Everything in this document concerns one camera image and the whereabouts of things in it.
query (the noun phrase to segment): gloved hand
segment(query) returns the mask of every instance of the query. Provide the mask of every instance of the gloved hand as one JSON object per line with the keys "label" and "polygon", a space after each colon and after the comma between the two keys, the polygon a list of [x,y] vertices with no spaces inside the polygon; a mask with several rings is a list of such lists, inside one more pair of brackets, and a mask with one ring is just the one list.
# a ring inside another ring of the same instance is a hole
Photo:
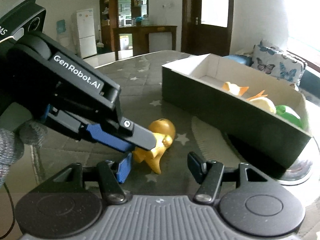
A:
{"label": "gloved hand", "polygon": [[0,128],[0,187],[10,166],[23,156],[24,144],[41,147],[46,134],[47,128],[34,120],[24,122],[16,132]]}

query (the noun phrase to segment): cushion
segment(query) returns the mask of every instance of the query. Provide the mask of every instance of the cushion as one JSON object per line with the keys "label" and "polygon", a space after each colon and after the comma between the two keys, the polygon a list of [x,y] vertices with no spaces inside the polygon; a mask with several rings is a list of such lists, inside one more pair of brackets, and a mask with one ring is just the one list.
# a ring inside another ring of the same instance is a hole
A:
{"label": "cushion", "polygon": [[224,56],[225,58],[228,58],[228,59],[231,59],[231,60],[234,60],[240,64],[244,64],[244,65],[247,65],[247,66],[250,66],[251,65],[251,60],[252,58],[251,57],[247,57],[245,55],[228,55],[228,56]]}
{"label": "cushion", "polygon": [[262,42],[254,46],[252,61],[252,68],[297,86],[305,71],[305,64],[299,57],[292,57],[288,52],[265,47]]}
{"label": "cushion", "polygon": [[268,41],[268,40],[260,41],[260,45],[262,45],[264,47],[268,47],[268,48],[274,49],[274,50],[279,51],[279,52],[284,52],[282,49],[280,49],[278,46],[272,44],[272,42]]}

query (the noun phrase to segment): blue butterfly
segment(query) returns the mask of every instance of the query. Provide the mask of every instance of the blue butterfly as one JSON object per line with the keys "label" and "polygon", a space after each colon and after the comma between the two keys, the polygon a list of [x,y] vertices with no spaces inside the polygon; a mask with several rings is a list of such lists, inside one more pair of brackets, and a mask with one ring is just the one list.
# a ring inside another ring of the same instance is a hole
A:
{"label": "blue butterfly", "polygon": [[282,79],[285,79],[289,82],[293,81],[294,76],[296,75],[297,70],[296,69],[292,69],[289,72],[286,71],[286,68],[284,66],[284,64],[282,62],[280,62],[280,77]]}
{"label": "blue butterfly", "polygon": [[267,52],[270,55],[274,55],[276,53],[273,49],[263,46],[262,41],[260,41],[260,44],[258,45],[258,47],[260,48],[260,51]]}

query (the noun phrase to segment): blue gripper pad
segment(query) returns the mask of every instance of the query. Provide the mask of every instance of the blue gripper pad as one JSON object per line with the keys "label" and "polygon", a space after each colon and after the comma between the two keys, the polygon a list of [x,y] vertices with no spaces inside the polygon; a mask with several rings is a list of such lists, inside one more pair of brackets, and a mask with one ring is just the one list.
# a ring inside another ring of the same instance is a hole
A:
{"label": "blue gripper pad", "polygon": [[126,158],[124,158],[118,167],[118,171],[116,173],[116,179],[119,184],[122,184],[127,179],[132,167],[132,153],[129,153]]}
{"label": "blue gripper pad", "polygon": [[134,150],[135,146],[131,143],[123,141],[118,137],[104,132],[99,124],[89,124],[86,127],[92,137],[92,139],[100,142],[106,146],[109,146],[119,152],[127,153]]}

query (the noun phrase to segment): refrigerator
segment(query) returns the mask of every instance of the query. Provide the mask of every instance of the refrigerator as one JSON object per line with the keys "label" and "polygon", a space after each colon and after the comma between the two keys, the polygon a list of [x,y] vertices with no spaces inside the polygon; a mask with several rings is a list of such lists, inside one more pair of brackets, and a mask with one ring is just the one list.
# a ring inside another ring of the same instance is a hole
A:
{"label": "refrigerator", "polygon": [[79,10],[72,17],[76,52],[81,58],[97,54],[93,9]]}

